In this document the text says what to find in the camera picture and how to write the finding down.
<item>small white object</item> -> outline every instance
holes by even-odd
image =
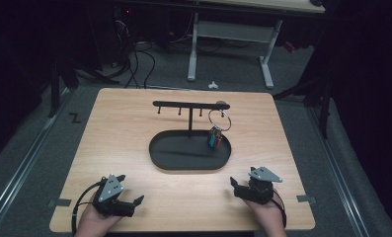
[[[218,89],[219,86],[217,86],[216,83],[214,83],[214,81],[212,81],[211,84],[208,85],[208,88],[210,88],[210,89]]]

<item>wire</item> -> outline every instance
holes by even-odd
[[[131,76],[130,76],[130,78],[128,79],[127,83],[125,84],[124,88],[127,88],[128,85],[130,84],[131,80],[133,80],[134,83],[136,83],[136,89],[137,89],[137,88],[140,88],[140,86],[139,86],[139,84],[137,83],[136,78],[134,77],[134,75],[135,75],[136,72],[137,72],[137,69],[139,68],[139,60],[138,60],[138,58],[137,58],[136,47],[134,47],[134,49],[133,49],[133,54],[134,54],[134,58],[135,58],[135,60],[136,60],[136,68],[134,69],[134,71],[132,71],[132,70],[131,70],[131,67],[130,67]]]
[[[144,54],[148,55],[150,58],[152,58],[152,61],[153,61],[152,68],[150,69],[149,73],[147,74],[146,78],[143,81],[143,88],[146,89],[147,79],[149,78],[150,74],[152,74],[153,69],[155,69],[155,58],[152,55],[150,55],[149,53],[145,52],[145,51],[141,51],[141,53],[144,53]]]
[[[282,201],[282,198],[279,196],[279,194],[274,191],[274,193],[278,196],[279,200],[281,201],[281,204],[279,204],[278,202],[276,202],[274,199],[270,199],[270,201],[272,201],[275,206],[279,209],[279,211],[281,211],[281,215],[282,215],[282,225],[285,228],[285,225],[287,224],[287,215],[285,214],[285,206],[284,206],[284,202]]]
[[[85,201],[85,202],[79,203],[79,205],[83,205],[83,204],[91,204],[91,202],[90,201]]]
[[[183,40],[181,40],[181,41],[177,41],[177,42],[174,42],[174,43],[170,43],[170,46],[171,47],[173,47],[173,48],[177,48],[177,49],[186,49],[186,48],[189,48],[189,47],[191,47],[193,44],[192,44],[192,42],[191,41],[187,41],[186,42],[186,40],[190,40],[191,38],[187,38],[187,39],[183,39]],[[183,42],[186,42],[186,44],[185,44],[185,46],[177,46],[177,44],[183,44]]]
[[[130,61],[129,61],[128,55],[131,53],[131,47],[134,46],[135,35],[130,34],[130,29],[128,28],[127,24],[121,20],[116,20],[116,24],[117,24],[117,26],[120,27],[119,32],[117,33],[117,36],[118,36],[119,45],[120,45],[120,47],[119,47],[119,50],[120,50],[119,61],[122,64],[122,67],[119,71],[114,72],[112,74],[109,74],[107,76],[102,75],[102,76],[109,78],[109,79],[114,78],[114,77],[118,77],[129,69]],[[86,73],[88,75],[91,75],[91,77],[76,70],[76,75],[83,78],[83,79],[86,79],[86,80],[100,79],[100,78],[96,77],[96,74],[95,74],[95,73],[101,74],[99,72],[91,71],[91,74],[89,74],[89,72],[86,72]]]
[[[183,35],[182,35],[180,38],[176,39],[176,40],[170,41],[170,43],[179,42],[179,41],[187,40],[187,39],[190,38],[190,37],[188,36],[188,33],[189,33],[189,31],[190,31],[190,28],[192,27],[192,22],[193,22],[194,15],[195,15],[195,14],[192,13],[192,15],[190,16],[189,25],[187,26],[187,29],[186,29],[186,31],[183,33]]]
[[[137,73],[137,69],[138,69],[138,66],[139,66],[139,58],[137,56],[137,53],[143,53],[143,54],[149,56],[152,59],[152,67],[151,67],[149,73],[146,75],[146,77],[144,78],[144,81],[143,81],[143,88],[147,89],[147,87],[146,87],[147,80],[148,80],[149,76],[152,74],[153,70],[155,69],[155,64],[156,63],[155,63],[155,58],[150,53],[146,52],[146,50],[149,50],[149,49],[152,48],[152,45],[153,45],[152,42],[150,42],[150,46],[148,48],[144,48],[144,49],[141,49],[141,50],[136,50],[136,46],[138,44],[143,44],[143,43],[148,43],[148,42],[139,42],[134,47],[134,51],[133,52],[134,52],[134,58],[136,60],[136,67],[135,67],[134,71],[132,71],[130,69],[131,76],[128,79],[127,83],[125,84],[124,88],[128,87],[128,85],[130,84],[131,80],[133,80],[135,82],[136,88],[140,88],[140,85],[138,84],[135,75]]]
[[[218,44],[218,46],[217,46],[217,48],[215,48],[213,50],[204,50],[204,49],[201,49],[198,46],[197,49],[199,51],[203,51],[203,52],[217,52],[217,51],[219,51],[221,49],[221,47],[223,45],[223,40],[221,40],[221,39],[209,39],[209,38],[203,38],[203,39],[204,39],[204,42],[206,42],[205,45],[212,45],[212,44],[214,44],[216,42],[216,44]]]
[[[71,226],[72,226],[72,236],[75,236],[76,234],[76,217],[78,214],[78,207],[81,205],[81,200],[85,196],[87,192],[89,192],[91,189],[98,187],[101,184],[101,182],[95,183],[94,185],[90,186],[87,190],[82,193],[82,195],[78,198],[76,201],[75,207],[73,207],[72,211],[72,221],[71,221]]]

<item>black cable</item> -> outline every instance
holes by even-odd
[[[145,51],[141,51],[141,53],[144,53],[144,54],[148,55],[150,58],[152,58],[152,61],[153,61],[152,68],[150,69],[149,73],[147,74],[146,78],[143,81],[143,88],[146,89],[147,79],[149,78],[150,74],[152,74],[153,69],[155,69],[155,58],[152,55],[150,55],[149,53],[145,52]]]
[[[203,42],[203,41],[206,42],[205,45],[207,45],[207,46],[215,45],[215,44],[218,44],[218,46],[217,46],[216,49],[213,49],[213,50],[204,50],[204,49],[201,49],[200,46],[198,46],[197,50],[203,51],[203,52],[216,52],[216,51],[219,51],[222,48],[222,45],[223,45],[223,40],[222,39],[209,39],[209,38],[200,39],[200,42]]]
[[[130,64],[131,63],[130,63],[130,59],[128,58],[128,55],[132,51],[132,49],[128,45],[133,45],[134,44],[134,38],[133,37],[129,37],[127,42],[128,42],[128,44],[126,43],[126,46],[124,46],[122,48],[122,51],[121,51],[121,58],[123,58],[123,63],[122,63],[121,69],[119,71],[117,71],[117,72],[114,72],[114,73],[112,73],[110,75],[105,76],[106,78],[111,79],[111,78],[118,77],[118,76],[120,76],[121,74],[123,74],[124,72],[126,72],[130,68]],[[79,72],[76,72],[76,74],[79,77],[87,79],[87,80],[97,80],[97,79],[99,79],[99,78],[95,77],[94,75],[92,75],[90,73],[88,73],[88,74],[92,75],[93,77],[88,77],[88,76],[86,76],[84,74],[81,74]]]
[[[171,46],[173,48],[177,48],[177,49],[187,49],[193,45],[192,42],[190,41],[191,39],[192,38],[183,39],[183,40],[175,41],[175,42],[170,42],[169,46]]]
[[[85,202],[79,203],[79,205],[83,205],[83,204],[92,204],[92,203],[90,201],[85,201]]]
[[[170,46],[175,47],[175,46],[173,45],[173,43],[175,43],[175,42],[180,42],[180,41],[192,39],[192,37],[189,37],[188,34],[189,34],[190,29],[192,28],[192,25],[194,24],[194,17],[195,17],[195,13],[192,13],[192,14],[190,15],[189,24],[188,24],[188,26],[187,26],[186,31],[183,33],[183,35],[182,35],[180,38],[178,38],[178,39],[176,39],[176,40],[170,41]]]
[[[149,46],[147,48],[139,49],[138,52],[147,51],[153,47],[153,42],[139,42],[138,44],[149,44]]]
[[[137,58],[136,47],[134,47],[133,52],[134,52],[134,58],[136,59],[136,68],[134,69],[134,71],[132,71],[131,67],[130,67],[131,76],[128,79],[127,83],[125,84],[124,88],[128,87],[128,85],[130,84],[131,80],[133,80],[136,83],[136,88],[140,88],[139,84],[136,81],[136,78],[134,77],[135,73],[137,72],[137,69],[139,68],[139,61],[138,61],[138,58]]]
[[[285,206],[284,206],[284,202],[282,201],[282,198],[279,196],[279,194],[274,191],[274,193],[278,196],[279,200],[281,200],[281,204],[279,204],[278,202],[276,202],[274,199],[271,198],[271,201],[275,204],[275,206],[279,209],[279,211],[281,211],[281,215],[282,215],[282,225],[285,228],[285,225],[287,224],[287,215],[285,214]]]
[[[82,65],[75,61],[72,58],[63,58],[66,62],[68,62],[70,65],[72,65],[74,68],[81,69],[85,71],[86,73],[94,76],[96,79],[99,79],[103,82],[109,83],[109,84],[118,84],[118,81],[112,80],[111,78],[108,78],[107,76],[95,71],[94,69],[88,67],[87,65]]]
[[[77,213],[78,213],[78,207],[79,205],[81,205],[81,200],[82,198],[85,196],[85,194],[87,192],[89,192],[91,189],[98,187],[101,184],[101,182],[95,183],[94,185],[90,186],[84,193],[82,193],[82,195],[78,198],[78,201],[76,201],[75,207],[73,207],[73,211],[72,211],[72,221],[71,221],[71,225],[72,225],[72,236],[75,236],[76,234],[76,217],[77,217]]]

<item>desk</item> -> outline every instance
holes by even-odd
[[[232,145],[227,164],[213,171],[167,171],[156,167],[149,143],[158,132],[187,129],[188,112],[158,108],[153,101],[230,105],[232,127],[224,135]],[[193,129],[210,129],[208,112],[195,112]],[[250,167],[266,166],[283,179],[275,183],[287,214],[287,229],[312,229],[315,220],[294,163],[273,97],[266,93],[103,89],[90,115],[60,198],[50,222],[54,232],[70,232],[77,198],[110,173],[126,175],[118,199],[133,201],[145,195],[133,217],[124,218],[114,232],[251,231],[259,230],[252,211],[233,196],[229,177],[247,185]],[[90,198],[92,192],[84,197]]]
[[[324,13],[325,11],[323,7],[313,6],[309,2],[309,0],[201,0],[196,2],[218,3],[225,5],[237,5],[306,13]],[[239,24],[217,23],[211,21],[199,21],[198,14],[195,14],[195,20],[193,25],[193,44],[192,52],[190,54],[188,80],[194,81],[196,79],[196,44],[198,37],[209,37],[228,40],[245,40],[268,44],[267,50],[264,52],[264,55],[260,57],[260,64],[263,70],[266,86],[267,88],[272,89],[274,87],[274,82],[268,63],[275,45],[275,41],[278,37],[281,24],[282,19],[278,19],[275,23],[275,26],[272,27],[257,27]]]

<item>horizontal bar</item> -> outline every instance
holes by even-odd
[[[197,30],[199,37],[270,42],[274,28],[199,21]]]
[[[166,102],[154,101],[155,107],[173,107],[173,108],[189,108],[189,109],[210,109],[210,110],[229,110],[230,106],[227,104],[204,104],[204,103],[189,103],[189,102]]]

